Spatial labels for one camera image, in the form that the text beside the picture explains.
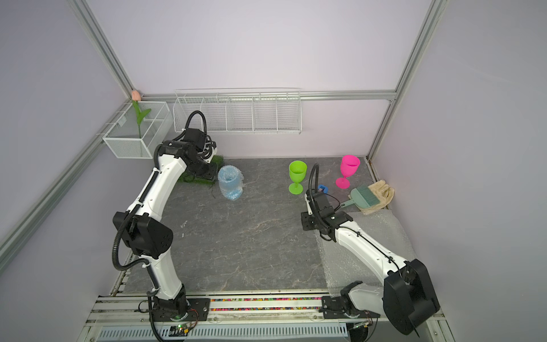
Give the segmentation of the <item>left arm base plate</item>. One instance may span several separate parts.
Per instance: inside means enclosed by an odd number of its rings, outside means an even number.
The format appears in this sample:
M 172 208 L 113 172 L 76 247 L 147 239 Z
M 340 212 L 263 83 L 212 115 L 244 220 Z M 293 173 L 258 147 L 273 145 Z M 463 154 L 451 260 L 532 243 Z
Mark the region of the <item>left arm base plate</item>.
M 154 322 L 206 321 L 211 300 L 205 297 L 163 300 L 153 297 L 150 302 Z

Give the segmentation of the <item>pink plastic wine glass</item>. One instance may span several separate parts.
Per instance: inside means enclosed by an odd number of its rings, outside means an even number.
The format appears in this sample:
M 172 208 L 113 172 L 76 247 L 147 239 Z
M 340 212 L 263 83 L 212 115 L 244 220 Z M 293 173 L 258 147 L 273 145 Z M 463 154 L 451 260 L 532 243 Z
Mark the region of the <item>pink plastic wine glass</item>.
M 360 159 L 354 155 L 345 155 L 340 164 L 341 178 L 336 180 L 336 186 L 340 189 L 348 189 L 349 177 L 353 176 L 360 166 Z

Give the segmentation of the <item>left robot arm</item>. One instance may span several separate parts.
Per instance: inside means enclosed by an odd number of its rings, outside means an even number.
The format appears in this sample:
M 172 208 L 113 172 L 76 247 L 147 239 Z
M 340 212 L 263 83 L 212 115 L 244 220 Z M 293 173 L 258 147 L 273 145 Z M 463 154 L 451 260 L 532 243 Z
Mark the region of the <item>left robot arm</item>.
M 205 114 L 191 112 L 181 134 L 155 148 L 154 168 L 137 199 L 113 218 L 114 267 L 126 271 L 142 266 L 151 278 L 153 296 L 160 300 L 174 301 L 183 295 L 183 284 L 170 256 L 174 233 L 161 222 L 165 205 L 179 180 L 215 183 L 219 169 L 213 161 L 216 153 Z

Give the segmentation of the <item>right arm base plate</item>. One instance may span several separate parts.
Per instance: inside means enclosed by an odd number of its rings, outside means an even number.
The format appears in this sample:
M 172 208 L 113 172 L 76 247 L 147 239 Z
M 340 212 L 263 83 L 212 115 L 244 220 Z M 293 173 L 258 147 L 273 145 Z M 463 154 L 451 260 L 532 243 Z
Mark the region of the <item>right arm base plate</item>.
M 319 312 L 325 319 L 377 319 L 381 315 L 358 310 L 344 296 L 322 296 Z

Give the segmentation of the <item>green artificial grass mat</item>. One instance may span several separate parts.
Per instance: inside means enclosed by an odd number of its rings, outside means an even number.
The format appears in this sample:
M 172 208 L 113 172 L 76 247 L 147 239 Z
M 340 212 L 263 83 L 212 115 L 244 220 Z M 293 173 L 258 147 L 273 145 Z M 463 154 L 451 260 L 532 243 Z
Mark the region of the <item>green artificial grass mat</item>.
M 221 155 L 215 155 L 211 159 L 211 163 L 207 166 L 207 169 L 201 175 L 191 170 L 186 170 L 178 178 L 178 182 L 183 183 L 197 183 L 204 185 L 214 185 L 217 181 L 217 175 L 219 170 L 224 166 L 224 157 Z

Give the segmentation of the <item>green dustpan brush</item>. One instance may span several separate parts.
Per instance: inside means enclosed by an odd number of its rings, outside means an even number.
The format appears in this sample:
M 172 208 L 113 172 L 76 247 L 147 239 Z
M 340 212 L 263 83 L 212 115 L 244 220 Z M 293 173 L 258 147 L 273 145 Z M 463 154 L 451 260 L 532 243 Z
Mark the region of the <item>green dustpan brush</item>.
M 361 209 L 369 209 L 380 204 L 380 200 L 367 185 L 361 185 L 350 191 L 349 200 L 340 204 L 341 208 L 355 205 Z

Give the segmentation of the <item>white mesh basket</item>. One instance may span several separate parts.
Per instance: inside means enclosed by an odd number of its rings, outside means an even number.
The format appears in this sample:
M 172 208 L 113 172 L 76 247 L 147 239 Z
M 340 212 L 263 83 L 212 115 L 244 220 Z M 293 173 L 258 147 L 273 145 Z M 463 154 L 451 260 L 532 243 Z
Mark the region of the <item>white mesh basket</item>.
M 173 126 L 173 115 L 166 102 L 141 101 L 142 110 L 151 109 L 141 124 L 142 138 L 138 135 L 132 101 L 103 137 L 104 143 L 119 159 L 151 159 L 155 148 L 166 138 Z

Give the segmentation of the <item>artificial pink tulip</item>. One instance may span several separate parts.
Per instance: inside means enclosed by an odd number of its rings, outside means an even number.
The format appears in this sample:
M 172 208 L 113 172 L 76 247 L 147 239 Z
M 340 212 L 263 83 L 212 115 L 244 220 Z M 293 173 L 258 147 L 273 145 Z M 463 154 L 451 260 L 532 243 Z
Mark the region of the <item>artificial pink tulip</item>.
M 139 138 L 142 138 L 141 124 L 143 120 L 150 114 L 151 109 L 147 108 L 145 110 L 142 110 L 139 107 L 139 102 L 142 101 L 142 98 L 141 98 L 141 94 L 136 90 L 133 90 L 131 92 L 131 100 L 132 100 L 132 107 L 135 111 L 136 123 L 138 126 L 138 135 L 139 135 Z

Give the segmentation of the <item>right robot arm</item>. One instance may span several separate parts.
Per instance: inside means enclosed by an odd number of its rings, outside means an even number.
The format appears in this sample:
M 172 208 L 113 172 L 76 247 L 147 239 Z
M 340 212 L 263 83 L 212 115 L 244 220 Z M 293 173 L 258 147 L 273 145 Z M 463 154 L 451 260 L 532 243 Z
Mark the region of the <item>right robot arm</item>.
M 408 261 L 391 252 L 349 214 L 334 209 L 326 193 L 319 190 L 319 170 L 319 164 L 311 169 L 307 210 L 301 214 L 303 229 L 316 230 L 326 242 L 346 248 L 383 282 L 382 287 L 375 287 L 355 281 L 341 289 L 339 296 L 323 296 L 320 313 L 325 319 L 363 319 L 367 326 L 384 316 L 400 333 L 416 332 L 441 309 L 427 267 L 418 259 Z

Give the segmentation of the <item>bubble wrap sheet stack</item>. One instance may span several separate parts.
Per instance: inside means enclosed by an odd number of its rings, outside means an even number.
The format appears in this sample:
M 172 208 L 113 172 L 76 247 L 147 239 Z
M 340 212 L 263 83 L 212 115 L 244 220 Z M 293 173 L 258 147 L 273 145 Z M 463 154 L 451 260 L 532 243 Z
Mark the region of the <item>bubble wrap sheet stack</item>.
M 382 209 L 370 215 L 357 211 L 355 206 L 346 212 L 360 228 L 391 252 L 408 261 L 417 256 L 399 220 L 389 209 Z M 332 295 L 339 295 L 340 290 L 355 281 L 362 281 L 368 286 L 383 286 L 374 272 L 352 252 L 339 243 L 326 242 L 316 233 L 321 261 L 326 278 L 326 287 Z

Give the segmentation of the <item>green plastic wine glass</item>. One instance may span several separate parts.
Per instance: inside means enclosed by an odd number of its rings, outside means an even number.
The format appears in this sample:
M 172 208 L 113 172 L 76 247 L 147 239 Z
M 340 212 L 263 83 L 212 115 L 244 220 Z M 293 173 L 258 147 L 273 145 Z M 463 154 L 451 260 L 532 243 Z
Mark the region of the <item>green plastic wine glass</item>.
M 295 160 L 289 165 L 289 177 L 293 182 L 289 185 L 289 192 L 292 195 L 300 195 L 303 192 L 302 182 L 306 177 L 307 165 L 301 160 Z

